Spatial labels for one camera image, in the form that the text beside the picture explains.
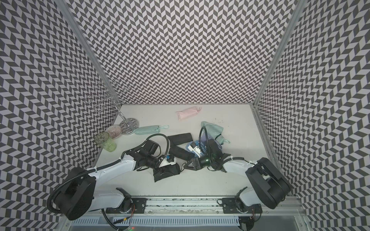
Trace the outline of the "blue sleeved umbrella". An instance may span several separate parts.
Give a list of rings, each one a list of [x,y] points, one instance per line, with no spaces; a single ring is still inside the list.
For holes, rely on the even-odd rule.
[[[186,149],[189,152],[195,153],[195,154],[201,154],[201,149],[199,147],[199,141],[191,141],[186,145]]]

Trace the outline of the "mint green sleeved umbrella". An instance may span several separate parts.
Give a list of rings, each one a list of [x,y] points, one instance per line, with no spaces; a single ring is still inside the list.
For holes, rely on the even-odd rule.
[[[212,137],[215,141],[217,141],[220,145],[224,144],[224,143],[230,143],[229,140],[227,140],[223,135],[223,131],[224,131],[224,128],[219,126],[219,125],[216,125],[216,124],[213,124],[213,123],[209,123],[209,122],[206,122],[206,121],[202,121],[201,122],[201,126],[202,127],[205,127],[206,130],[207,130],[207,134],[208,136]]]

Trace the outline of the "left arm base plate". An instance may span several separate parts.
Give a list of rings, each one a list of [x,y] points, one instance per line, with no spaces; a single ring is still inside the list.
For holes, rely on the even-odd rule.
[[[118,208],[106,208],[107,214],[144,214],[147,198],[124,199]]]

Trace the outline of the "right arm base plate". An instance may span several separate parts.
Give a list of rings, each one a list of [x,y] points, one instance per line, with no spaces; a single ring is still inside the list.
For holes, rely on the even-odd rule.
[[[262,206],[260,204],[246,206],[240,199],[221,198],[216,202],[223,209],[224,214],[262,214]]]

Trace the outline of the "lavender sleeve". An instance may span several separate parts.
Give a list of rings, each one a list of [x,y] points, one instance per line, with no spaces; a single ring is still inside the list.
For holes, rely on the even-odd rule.
[[[201,135],[201,138],[200,138],[200,142],[201,142],[201,144],[202,144],[202,146],[203,147],[205,147],[206,148],[206,146],[207,146],[207,141],[206,140],[208,140],[208,142],[209,143],[211,143],[211,141],[214,141],[216,144],[217,144],[217,146],[218,146],[218,148],[219,149],[221,149],[222,150],[222,146],[221,146],[221,144],[217,141],[217,140],[215,140],[211,135],[205,135],[205,134],[202,134]]]

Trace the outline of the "black sleeved umbrella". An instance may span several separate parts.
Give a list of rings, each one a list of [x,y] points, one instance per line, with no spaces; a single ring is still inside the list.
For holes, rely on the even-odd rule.
[[[188,152],[187,150],[180,148],[178,146],[171,146],[169,149],[169,154],[184,161],[190,161],[195,157],[192,152]]]
[[[158,182],[162,179],[179,175],[180,172],[181,172],[180,166],[178,164],[156,168],[153,170],[154,182]]]

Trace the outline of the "black sleeve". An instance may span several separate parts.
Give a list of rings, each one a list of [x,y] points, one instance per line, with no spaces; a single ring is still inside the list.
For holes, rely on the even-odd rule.
[[[171,146],[178,146],[184,143],[193,141],[191,133],[182,133],[177,135],[168,136]]]

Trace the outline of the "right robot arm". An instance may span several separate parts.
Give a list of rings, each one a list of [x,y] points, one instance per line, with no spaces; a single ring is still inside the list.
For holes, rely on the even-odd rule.
[[[184,164],[184,169],[197,171],[211,167],[212,171],[235,173],[248,178],[251,186],[242,188],[235,195],[235,204],[241,213],[254,205],[275,209],[293,189],[287,178],[269,159],[262,157],[257,161],[247,161],[243,157],[223,153],[216,141],[209,139],[205,126],[199,132],[198,145],[195,147],[203,155],[188,161]]]

